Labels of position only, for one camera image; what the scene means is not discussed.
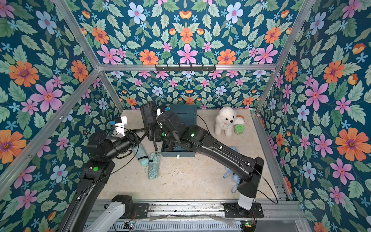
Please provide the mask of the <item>teal top drawer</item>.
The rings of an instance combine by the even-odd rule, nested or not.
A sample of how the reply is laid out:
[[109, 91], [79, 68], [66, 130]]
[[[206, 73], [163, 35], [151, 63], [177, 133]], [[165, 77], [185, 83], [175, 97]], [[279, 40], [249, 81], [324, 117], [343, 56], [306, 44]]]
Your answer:
[[161, 155], [165, 158], [189, 158], [195, 157], [195, 152], [183, 150], [175, 143], [164, 141], [161, 147]]

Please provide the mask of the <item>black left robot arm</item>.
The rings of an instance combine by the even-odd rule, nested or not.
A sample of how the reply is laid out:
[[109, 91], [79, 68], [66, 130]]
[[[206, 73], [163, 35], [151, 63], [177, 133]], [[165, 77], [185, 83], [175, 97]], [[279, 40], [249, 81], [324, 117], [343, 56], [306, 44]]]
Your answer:
[[76, 195], [59, 224], [58, 232], [81, 232], [84, 229], [97, 197], [113, 173], [114, 159], [139, 145], [145, 135], [139, 136], [137, 133], [142, 131], [145, 129], [127, 130], [127, 134], [119, 138], [110, 137], [99, 130], [89, 137], [87, 149], [90, 159], [83, 169]]

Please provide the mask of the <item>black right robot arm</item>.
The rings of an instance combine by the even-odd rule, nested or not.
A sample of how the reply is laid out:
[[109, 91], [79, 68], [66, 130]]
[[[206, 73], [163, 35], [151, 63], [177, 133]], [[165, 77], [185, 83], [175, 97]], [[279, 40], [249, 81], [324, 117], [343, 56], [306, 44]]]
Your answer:
[[251, 158], [234, 151], [214, 138], [208, 130], [198, 125], [187, 126], [172, 111], [158, 115], [156, 110], [144, 107], [141, 115], [149, 141], [201, 153], [229, 168], [240, 179], [237, 185], [240, 194], [238, 208], [252, 209], [264, 167], [262, 158]]

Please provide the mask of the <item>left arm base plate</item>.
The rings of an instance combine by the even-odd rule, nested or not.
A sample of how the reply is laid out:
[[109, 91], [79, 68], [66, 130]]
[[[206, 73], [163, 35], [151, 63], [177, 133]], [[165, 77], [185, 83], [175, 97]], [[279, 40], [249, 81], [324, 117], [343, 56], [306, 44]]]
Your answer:
[[125, 205], [125, 211], [120, 219], [143, 219], [147, 218], [149, 212], [149, 204], [130, 203]]

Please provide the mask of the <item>black umbrella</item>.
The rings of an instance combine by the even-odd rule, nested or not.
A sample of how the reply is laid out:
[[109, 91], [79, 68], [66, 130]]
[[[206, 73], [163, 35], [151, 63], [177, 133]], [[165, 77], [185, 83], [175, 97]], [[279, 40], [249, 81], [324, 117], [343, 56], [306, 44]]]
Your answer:
[[145, 133], [150, 142], [153, 142], [155, 151], [158, 151], [156, 144], [156, 129], [157, 122], [157, 104], [154, 101], [149, 101], [140, 107], [142, 120], [145, 128]]

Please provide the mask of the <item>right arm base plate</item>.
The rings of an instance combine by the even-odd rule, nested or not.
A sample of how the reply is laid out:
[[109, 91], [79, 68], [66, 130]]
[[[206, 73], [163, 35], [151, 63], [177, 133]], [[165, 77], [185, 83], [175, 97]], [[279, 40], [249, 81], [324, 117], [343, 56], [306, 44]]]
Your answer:
[[264, 218], [261, 204], [257, 202], [253, 202], [250, 210], [242, 208], [238, 203], [224, 203], [223, 207], [226, 218]]

